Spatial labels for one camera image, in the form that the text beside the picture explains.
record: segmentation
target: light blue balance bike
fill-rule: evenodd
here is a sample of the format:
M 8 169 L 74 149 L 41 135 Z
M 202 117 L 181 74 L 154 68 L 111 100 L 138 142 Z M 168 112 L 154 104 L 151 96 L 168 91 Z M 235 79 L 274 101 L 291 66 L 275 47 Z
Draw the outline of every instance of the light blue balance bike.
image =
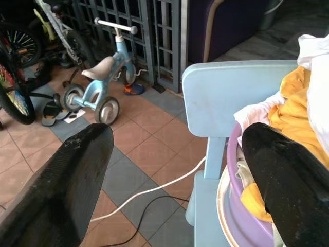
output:
M 96 122 L 111 125 L 119 115 L 120 105 L 116 98 L 107 96 L 109 84 L 116 75 L 124 68 L 123 78 L 125 83 L 132 84 L 136 79 L 136 67 L 132 64 L 121 29 L 132 34 L 137 33 L 137 27 L 127 27 L 116 23 L 95 19 L 97 25 L 114 27 L 116 31 L 115 41 L 117 52 L 112 57 L 106 57 L 95 67 L 85 69 L 82 75 L 93 81 L 88 85 L 86 91 L 77 84 L 71 84 L 60 97 L 61 106 L 67 111 L 74 112 L 82 107 L 90 107 L 95 111 Z

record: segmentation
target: terracotta floor tile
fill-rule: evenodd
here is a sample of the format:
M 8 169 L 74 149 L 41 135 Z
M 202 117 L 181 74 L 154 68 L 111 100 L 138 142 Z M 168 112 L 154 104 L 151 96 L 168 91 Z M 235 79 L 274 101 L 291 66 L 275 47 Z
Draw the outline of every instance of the terracotta floor tile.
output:
M 172 119 L 167 112 L 154 106 L 134 117 L 133 121 L 153 134 Z
M 47 160 L 52 157 L 52 155 L 59 149 L 61 145 L 62 142 L 56 139 L 48 146 L 28 157 L 26 161 L 30 165 L 32 171 L 38 171 L 47 162 Z
M 0 147 L 4 146 L 5 144 L 8 144 L 12 142 L 12 138 L 7 131 L 7 129 L 3 129 L 0 131 Z
M 107 215 L 107 214 L 111 213 L 113 210 L 115 210 L 116 208 L 117 208 L 117 206 L 112 202 L 112 200 L 108 197 L 108 195 L 103 190 L 101 190 L 98 200 L 97 200 L 97 204 L 95 206 L 95 210 L 94 210 L 92 219 Z M 94 229 L 102 221 L 103 220 L 91 222 L 87 229 L 87 233 L 89 233 L 92 229 Z
M 189 161 L 193 166 L 196 166 L 197 163 L 206 156 L 206 150 L 207 138 L 196 137 L 179 152 L 179 155 Z
M 173 157 L 166 163 L 156 174 L 152 176 L 152 180 L 158 185 L 170 182 L 193 169 L 193 166 L 179 155 Z M 193 190 L 194 176 L 190 175 L 183 180 L 178 181 L 168 187 L 163 188 L 169 195 L 186 199 Z
M 12 141 L 0 148 L 0 173 L 16 165 L 24 158 L 16 144 Z
M 114 131 L 114 144 L 127 154 L 149 136 L 149 132 L 130 120 Z
M 31 132 L 32 130 L 42 127 L 41 123 L 38 121 L 35 121 L 30 125 L 23 125 L 14 120 L 5 111 L 2 111 L 0 118 L 2 124 L 4 125 L 4 127 L 6 127 L 7 131 L 14 140 L 26 133 Z
M 33 172 L 25 161 L 21 161 L 0 174 L 0 205 L 10 201 L 21 191 Z
M 48 146 L 57 137 L 49 128 L 40 127 L 15 140 L 25 158 Z
M 154 136 L 177 153 L 195 138 L 187 125 L 177 119 L 170 121 Z
M 150 137 L 135 148 L 128 157 L 148 176 L 153 176 L 164 166 L 175 152 L 154 137 Z
M 154 106 L 148 100 L 142 98 L 141 96 L 124 96 L 119 100 L 121 113 L 128 118 L 134 118 L 143 111 L 148 110 L 150 107 Z
M 126 122 L 129 121 L 129 118 L 121 114 L 118 119 L 111 125 L 113 131 L 117 130 L 121 126 L 123 126 Z
M 108 244 L 116 244 L 125 242 L 135 232 L 135 227 L 125 217 L 122 212 L 117 212 L 113 216 L 104 219 L 94 229 L 92 229 L 84 238 L 80 247 L 99 247 Z M 146 240 L 140 233 L 127 244 L 120 246 L 124 247 L 142 247 Z

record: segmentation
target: blue shoe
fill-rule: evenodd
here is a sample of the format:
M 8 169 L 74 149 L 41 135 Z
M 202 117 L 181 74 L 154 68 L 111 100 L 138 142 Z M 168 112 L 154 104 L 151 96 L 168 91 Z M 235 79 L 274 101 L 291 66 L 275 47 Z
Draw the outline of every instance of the blue shoe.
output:
M 124 94 L 126 95 L 140 95 L 145 92 L 145 87 L 141 84 L 133 83 L 124 86 Z

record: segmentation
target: floor tile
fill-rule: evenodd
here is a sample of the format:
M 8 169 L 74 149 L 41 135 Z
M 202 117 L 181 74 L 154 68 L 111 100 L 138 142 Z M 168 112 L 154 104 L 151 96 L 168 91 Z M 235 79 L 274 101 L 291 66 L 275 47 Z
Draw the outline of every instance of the floor tile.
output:
M 172 119 L 173 117 L 167 112 L 159 107 L 153 106 L 134 117 L 133 121 L 153 134 Z
M 115 131 L 116 129 L 120 128 L 121 126 L 123 126 L 128 121 L 129 121 L 129 118 L 127 118 L 126 116 L 121 114 L 118 117 L 118 119 L 113 124 L 111 124 L 111 128 L 112 128 L 113 131 Z
M 189 162 L 181 156 L 176 155 L 152 176 L 152 180 L 158 185 L 163 185 L 188 173 L 192 169 L 193 166 Z M 171 196 L 186 199 L 192 193 L 193 181 L 194 176 L 190 175 L 163 189 Z
M 8 144 L 12 142 L 12 138 L 7 131 L 7 129 L 3 129 L 0 131 L 0 147 L 4 146 L 5 144 Z
M 177 153 L 195 138 L 187 125 L 177 119 L 170 121 L 154 136 Z
M 116 146 L 114 146 L 107 168 L 109 169 L 109 167 L 115 164 L 115 162 L 120 160 L 122 157 L 124 157 L 124 154 Z
M 41 124 L 39 124 L 37 122 L 34 122 L 30 125 L 23 125 L 23 124 L 17 122 L 16 120 L 14 120 L 4 110 L 1 111 L 0 118 L 1 118 L 1 123 L 7 130 L 7 131 L 5 131 L 5 130 L 1 131 L 0 135 L 4 135 L 4 136 L 3 136 L 3 139 L 0 141 L 0 143 L 8 141 L 9 137 L 6 135 L 6 132 L 9 133 L 13 139 L 17 139 L 17 138 L 21 137 L 22 135 L 41 127 Z
M 111 201 L 108 195 L 103 190 L 101 190 L 92 215 L 92 219 L 107 215 L 114 211 L 116 208 L 116 205 Z M 94 229 L 101 221 L 102 220 L 91 222 L 87 229 L 87 233 Z
M 150 137 L 128 154 L 128 157 L 148 176 L 153 176 L 175 152 L 154 137 Z
M 106 171 L 102 188 L 116 205 L 120 205 L 148 179 L 149 177 L 125 156 Z
M 55 140 L 57 137 L 50 129 L 39 127 L 17 138 L 15 142 L 24 157 L 27 158 Z
M 124 96 L 119 100 L 120 111 L 128 118 L 134 118 L 153 106 L 151 102 L 141 96 Z
M 148 89 L 142 96 L 173 117 L 176 117 L 185 109 L 184 100 L 168 91 L 160 94 L 154 89 Z
M 157 187 L 152 181 L 148 180 L 143 184 L 135 193 L 145 191 Z M 160 189 L 152 193 L 141 195 L 123 209 L 123 213 L 128 219 L 137 227 L 140 217 L 147 206 L 153 199 L 158 196 L 167 196 L 168 194 Z M 149 239 L 161 226 L 162 224 L 177 210 L 179 204 L 172 198 L 160 198 L 154 201 L 144 215 L 143 222 L 140 226 L 139 232 L 144 236 L 145 239 Z
M 32 154 L 26 159 L 33 172 L 38 171 L 52 155 L 59 149 L 62 142 L 58 139 L 54 140 L 51 144 Z
M 179 155 L 189 161 L 192 166 L 196 166 L 199 161 L 206 156 L 206 150 L 207 138 L 196 137 L 179 152 Z
M 177 115 L 177 118 L 187 125 L 187 116 L 186 116 L 186 111 L 185 110 L 183 110 L 181 113 L 179 113 Z
M 193 227 L 185 219 L 185 210 L 181 207 L 149 239 L 152 247 L 191 247 L 193 246 Z
M 84 128 L 86 128 L 90 123 L 84 118 L 79 117 L 71 123 L 66 123 L 65 121 L 57 121 L 54 126 L 50 127 L 53 133 L 64 142 L 69 137 L 77 134 Z
M 99 247 L 109 244 L 122 243 L 128 240 L 135 232 L 134 226 L 122 212 L 101 221 L 84 238 L 80 247 Z M 123 247 L 142 247 L 146 240 L 139 234 Z
M 149 136 L 149 132 L 130 120 L 114 131 L 114 144 L 124 154 L 127 154 Z
M 0 205 L 10 201 L 21 191 L 33 172 L 21 161 L 0 174 Z
M 2 146 L 0 148 L 0 173 L 23 159 L 21 152 L 13 141 Z

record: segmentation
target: small wheel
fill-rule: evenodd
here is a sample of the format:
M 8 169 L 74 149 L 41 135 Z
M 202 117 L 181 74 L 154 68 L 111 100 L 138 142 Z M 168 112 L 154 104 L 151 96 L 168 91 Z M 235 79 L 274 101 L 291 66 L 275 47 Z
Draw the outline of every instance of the small wheel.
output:
M 107 96 L 95 109 L 96 122 L 111 125 L 119 116 L 120 105 L 116 98 Z
M 136 76 L 135 76 L 135 74 L 136 74 L 136 67 L 135 67 L 134 64 L 133 64 L 133 72 L 134 72 L 134 74 L 131 76 L 131 75 L 129 75 L 129 72 L 128 72 L 128 70 L 127 70 L 126 67 L 123 67 L 122 68 L 121 74 L 123 75 L 124 84 L 127 84 L 127 83 L 128 84 L 132 84 L 136 80 Z
M 78 104 L 74 104 L 72 102 L 74 96 L 79 96 L 82 98 L 84 94 L 84 89 L 82 86 L 77 84 L 70 84 L 68 87 L 65 88 L 64 93 L 61 95 L 60 102 L 62 108 L 69 112 L 78 111 L 81 109 L 81 106 Z

